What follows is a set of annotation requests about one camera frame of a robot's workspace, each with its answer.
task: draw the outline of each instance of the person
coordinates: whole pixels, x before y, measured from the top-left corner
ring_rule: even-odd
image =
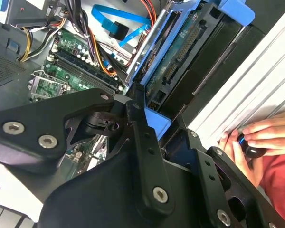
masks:
[[[251,183],[261,186],[276,211],[285,220],[285,112],[253,123],[243,129],[248,145],[266,148],[266,154],[249,166],[237,142],[238,131],[225,132],[219,147],[238,166]]]

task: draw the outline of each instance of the orange wire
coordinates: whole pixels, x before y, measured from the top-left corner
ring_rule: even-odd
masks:
[[[96,51],[96,54],[97,54],[98,62],[99,62],[99,64],[100,64],[102,70],[103,70],[104,72],[106,72],[107,74],[109,74],[109,75],[116,75],[116,72],[112,72],[112,73],[111,73],[111,72],[109,72],[109,71],[104,67],[104,65],[103,65],[103,63],[102,63],[102,60],[101,60],[101,57],[100,57],[100,54],[99,54],[99,51],[98,51],[98,48],[97,48],[96,39],[95,39],[95,37],[94,37],[94,35],[93,35],[93,33],[92,33],[92,31],[91,31],[90,28],[89,28],[89,30],[90,30],[90,33],[91,33],[91,36],[92,36],[92,41],[93,41],[94,46],[95,46],[95,51]]]
[[[152,4],[152,2],[150,1],[150,0],[147,0],[148,2],[149,2],[149,4],[151,5],[151,7],[152,7],[152,11],[153,11],[153,14],[154,14],[154,22],[156,21],[156,11],[155,11],[155,8],[154,8],[154,6],[153,6],[153,4]]]
[[[143,0],[140,0],[140,1],[141,1],[141,2],[144,4],[144,6],[147,8],[148,13],[149,13],[150,18],[151,18],[151,23],[152,23],[152,26],[151,26],[151,27],[153,27],[153,25],[154,25],[154,21],[153,21],[152,14],[151,14],[151,12],[150,12],[150,10],[149,10],[149,7],[148,7],[147,3],[145,3]]]

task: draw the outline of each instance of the white surface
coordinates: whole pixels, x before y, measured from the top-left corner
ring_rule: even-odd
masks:
[[[0,164],[0,205],[28,215],[38,222],[43,204]]]
[[[29,2],[30,4],[36,6],[37,8],[43,10],[44,7],[44,3],[46,2],[46,0],[26,0],[27,2]]]
[[[4,210],[0,217],[0,228],[13,228],[20,220],[21,216],[10,211]],[[34,222],[29,219],[24,219],[20,228],[32,228]]]
[[[285,109],[285,14],[192,121],[204,147],[224,131]]]

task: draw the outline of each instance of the red wire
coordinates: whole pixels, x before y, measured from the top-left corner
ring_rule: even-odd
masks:
[[[150,1],[150,0],[147,0],[148,2],[149,2],[149,4],[151,5],[151,7],[152,7],[152,11],[153,11],[153,14],[154,14],[154,22],[156,21],[156,11],[155,11],[155,8],[154,8],[154,6],[153,6],[153,4],[152,4],[152,2]]]
[[[153,27],[153,25],[154,25],[154,20],[153,20],[153,17],[152,17],[151,12],[150,12],[150,10],[149,10],[149,7],[148,7],[147,3],[145,3],[143,0],[140,0],[140,1],[141,1],[141,2],[144,4],[144,6],[147,8],[148,13],[149,13],[150,18],[151,18],[151,23],[152,23],[152,26],[151,26],[151,27]]]

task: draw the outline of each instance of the hand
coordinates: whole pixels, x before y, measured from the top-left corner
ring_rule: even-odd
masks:
[[[248,162],[244,157],[241,146],[237,142],[238,132],[234,130],[228,138],[225,132],[219,141],[221,148],[228,157],[236,164],[236,166],[244,173],[250,182],[257,187],[263,178],[263,158],[252,159],[252,168],[248,166]]]
[[[285,154],[285,112],[251,124],[243,134],[249,146],[267,148],[265,155]]]

